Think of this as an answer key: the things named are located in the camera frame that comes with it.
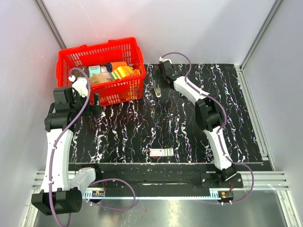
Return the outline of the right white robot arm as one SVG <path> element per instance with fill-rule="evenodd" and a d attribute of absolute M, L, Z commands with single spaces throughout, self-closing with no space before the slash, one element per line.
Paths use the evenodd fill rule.
<path fill-rule="evenodd" d="M 228 186 L 237 172 L 224 141 L 223 128 L 227 117 L 223 106 L 217 97 L 198 88 L 186 76 L 177 74 L 171 60 L 160 58 L 158 68 L 158 78 L 195 105 L 196 124 L 207 136 L 214 156 L 213 181 L 220 187 Z"/>

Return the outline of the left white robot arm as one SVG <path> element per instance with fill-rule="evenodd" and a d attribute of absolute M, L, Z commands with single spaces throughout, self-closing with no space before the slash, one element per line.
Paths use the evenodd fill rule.
<path fill-rule="evenodd" d="M 91 185 L 101 185 L 103 176 L 96 164 L 82 167 L 69 180 L 69 152 L 74 136 L 71 124 L 82 114 L 90 113 L 89 103 L 72 87 L 58 87 L 53 91 L 54 102 L 45 118 L 47 136 L 47 159 L 40 192 L 33 194 L 31 203 L 40 212 L 50 216 L 79 212 L 82 197 Z"/>

